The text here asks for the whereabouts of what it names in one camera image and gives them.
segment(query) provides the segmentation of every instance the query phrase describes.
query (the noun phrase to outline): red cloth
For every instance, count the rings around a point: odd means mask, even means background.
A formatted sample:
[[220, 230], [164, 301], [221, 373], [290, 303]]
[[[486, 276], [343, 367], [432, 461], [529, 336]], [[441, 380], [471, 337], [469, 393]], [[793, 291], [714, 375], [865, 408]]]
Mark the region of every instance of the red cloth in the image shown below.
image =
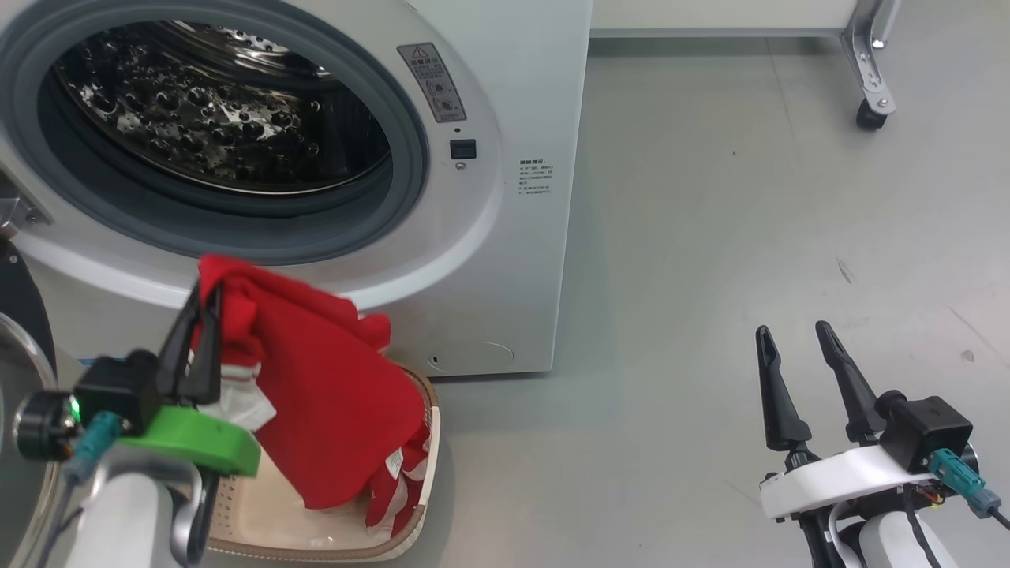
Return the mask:
[[376, 507], [388, 505], [388, 488], [371, 480], [390, 479], [386, 459], [427, 437], [417, 387], [379, 354], [389, 318], [360, 319], [346, 299], [230, 258], [204, 257], [200, 278], [201, 302], [223, 283], [222, 363], [263, 365], [257, 386], [277, 416], [256, 437], [305, 507], [342, 504], [367, 485]]

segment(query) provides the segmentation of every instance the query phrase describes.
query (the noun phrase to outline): washing machine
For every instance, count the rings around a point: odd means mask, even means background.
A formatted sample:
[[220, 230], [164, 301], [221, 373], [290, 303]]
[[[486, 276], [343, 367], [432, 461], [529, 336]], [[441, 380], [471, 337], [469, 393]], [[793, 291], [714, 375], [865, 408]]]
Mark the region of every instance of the washing machine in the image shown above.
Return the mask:
[[591, 0], [4, 0], [0, 219], [57, 345], [157, 348], [197, 259], [551, 366]]

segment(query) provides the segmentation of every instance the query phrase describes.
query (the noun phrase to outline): metal leg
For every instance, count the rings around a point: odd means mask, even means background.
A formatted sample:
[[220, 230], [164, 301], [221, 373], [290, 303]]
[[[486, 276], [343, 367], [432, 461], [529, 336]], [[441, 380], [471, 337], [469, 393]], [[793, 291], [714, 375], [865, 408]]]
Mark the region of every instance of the metal leg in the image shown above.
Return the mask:
[[845, 56], [858, 78], [866, 98], [855, 117], [856, 124], [863, 128], [880, 128], [896, 108], [874, 58], [874, 22], [878, 20], [878, 16], [885, 16], [881, 18], [884, 26], [877, 41], [881, 46], [886, 45], [887, 35], [891, 31], [894, 14], [897, 14], [900, 3], [900, 0], [858, 0], [848, 27], [841, 34]]

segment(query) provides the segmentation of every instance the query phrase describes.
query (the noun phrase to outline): beige plastic basket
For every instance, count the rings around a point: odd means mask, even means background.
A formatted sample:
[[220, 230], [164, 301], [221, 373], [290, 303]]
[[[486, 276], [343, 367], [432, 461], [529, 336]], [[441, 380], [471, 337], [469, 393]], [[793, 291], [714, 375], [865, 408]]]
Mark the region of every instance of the beige plastic basket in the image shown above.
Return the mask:
[[398, 535], [389, 538], [388, 533], [375, 535], [366, 530], [367, 495], [333, 509], [306, 509], [294, 487], [264, 452], [256, 479], [221, 480], [208, 548], [268, 560], [330, 563], [390, 560], [406, 552], [424, 527], [438, 462], [441, 417], [427, 377], [403, 370], [424, 398], [431, 444], [420, 500]]

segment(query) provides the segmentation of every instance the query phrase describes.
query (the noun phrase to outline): washing machine drum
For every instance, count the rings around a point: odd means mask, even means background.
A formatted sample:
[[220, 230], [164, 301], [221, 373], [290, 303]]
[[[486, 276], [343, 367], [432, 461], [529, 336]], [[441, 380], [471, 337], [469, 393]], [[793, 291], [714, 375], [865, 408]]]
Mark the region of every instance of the washing machine drum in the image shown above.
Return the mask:
[[[46, 4], [93, 22], [96, 6], [116, 15], [130, 2], [79, 3], [88, 13], [43, 0], [40, 21], [53, 17]], [[220, 23], [185, 17], [206, 12], [201, 4], [219, 6]], [[378, 63], [282, 2], [242, 2], [240, 18], [229, 17], [235, 2], [173, 5], [180, 19], [82, 27], [71, 43], [46, 34], [53, 26], [8, 31], [0, 119], [53, 191], [118, 232], [191, 257], [310, 263], [397, 226], [420, 195], [426, 144]], [[315, 54], [285, 48], [283, 37], [307, 32], [326, 38]], [[52, 61], [29, 49], [38, 41], [56, 44]], [[16, 60], [22, 45], [30, 61]]]

